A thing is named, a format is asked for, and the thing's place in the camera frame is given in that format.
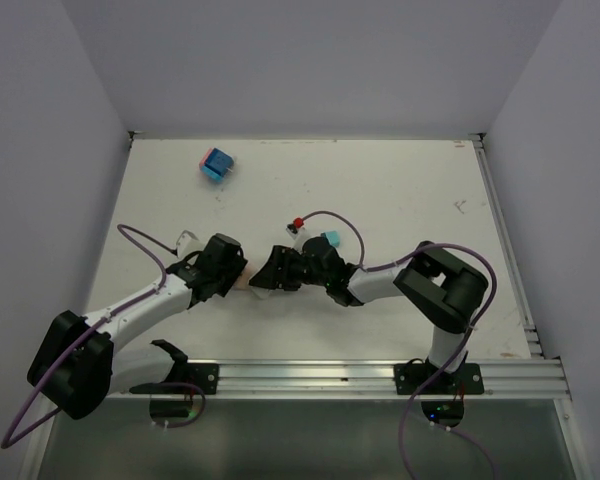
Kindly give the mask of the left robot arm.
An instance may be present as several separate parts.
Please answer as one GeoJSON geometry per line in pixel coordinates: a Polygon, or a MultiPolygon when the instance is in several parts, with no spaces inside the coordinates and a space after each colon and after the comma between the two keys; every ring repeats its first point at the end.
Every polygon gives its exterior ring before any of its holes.
{"type": "Polygon", "coordinates": [[[35,390],[72,419],[91,414],[110,394],[149,388],[192,393],[197,387],[184,352],[154,340],[142,358],[123,349],[158,323],[225,296],[247,264],[240,243],[217,233],[126,299],[85,315],[70,310],[51,323],[27,374],[35,390]]]}

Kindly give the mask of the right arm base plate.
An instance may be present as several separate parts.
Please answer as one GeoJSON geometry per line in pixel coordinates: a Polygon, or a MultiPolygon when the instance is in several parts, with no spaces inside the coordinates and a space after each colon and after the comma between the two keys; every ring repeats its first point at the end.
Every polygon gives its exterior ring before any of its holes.
{"type": "Polygon", "coordinates": [[[412,359],[393,365],[393,380],[398,395],[482,395],[485,387],[477,363],[462,361],[452,373],[443,371],[433,380],[437,369],[428,361],[412,359]]]}

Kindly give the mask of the white charger plug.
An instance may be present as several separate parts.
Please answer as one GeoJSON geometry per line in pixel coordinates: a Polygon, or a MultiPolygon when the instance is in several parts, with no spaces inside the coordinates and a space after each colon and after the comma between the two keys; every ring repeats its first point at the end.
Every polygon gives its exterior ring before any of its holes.
{"type": "Polygon", "coordinates": [[[259,288],[259,287],[252,287],[251,291],[254,293],[254,295],[261,299],[261,300],[265,300],[267,298],[270,297],[270,295],[273,293],[272,290],[269,289],[263,289],[263,288],[259,288]]]}

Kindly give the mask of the beige cube socket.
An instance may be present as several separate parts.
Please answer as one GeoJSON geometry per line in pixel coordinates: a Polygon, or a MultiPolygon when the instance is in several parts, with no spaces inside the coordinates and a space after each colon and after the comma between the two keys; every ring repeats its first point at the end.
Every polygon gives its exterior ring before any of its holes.
{"type": "Polygon", "coordinates": [[[250,288],[249,281],[255,274],[255,270],[247,266],[236,279],[233,284],[235,290],[248,290],[250,288]]]}

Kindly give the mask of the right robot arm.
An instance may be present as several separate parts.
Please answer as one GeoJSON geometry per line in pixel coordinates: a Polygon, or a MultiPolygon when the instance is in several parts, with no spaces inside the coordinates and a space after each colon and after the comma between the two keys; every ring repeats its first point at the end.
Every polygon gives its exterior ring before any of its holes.
{"type": "Polygon", "coordinates": [[[405,297],[434,326],[425,379],[444,393],[461,380],[468,339],[493,301],[497,280],[484,257],[460,245],[424,241],[393,263],[364,267],[346,262],[328,240],[313,237],[299,250],[274,246],[249,285],[267,291],[320,286],[344,307],[405,297]]]}

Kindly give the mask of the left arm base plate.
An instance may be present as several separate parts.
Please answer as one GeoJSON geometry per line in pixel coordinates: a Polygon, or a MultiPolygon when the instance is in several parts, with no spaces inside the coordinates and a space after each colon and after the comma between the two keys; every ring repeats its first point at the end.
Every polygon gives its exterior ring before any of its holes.
{"type": "Polygon", "coordinates": [[[174,366],[166,379],[157,383],[144,383],[130,389],[131,394],[188,395],[194,391],[167,383],[187,383],[197,386],[205,395],[215,395],[219,380],[219,365],[216,363],[182,363],[174,366]]]}

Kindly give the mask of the teal USB charger plug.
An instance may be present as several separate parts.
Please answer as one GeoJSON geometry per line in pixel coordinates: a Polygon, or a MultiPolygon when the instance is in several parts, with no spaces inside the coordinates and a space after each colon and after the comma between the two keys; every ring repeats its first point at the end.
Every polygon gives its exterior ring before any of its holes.
{"type": "Polygon", "coordinates": [[[341,237],[335,230],[322,232],[320,236],[326,239],[329,245],[334,248],[338,248],[341,245],[341,237]]]}

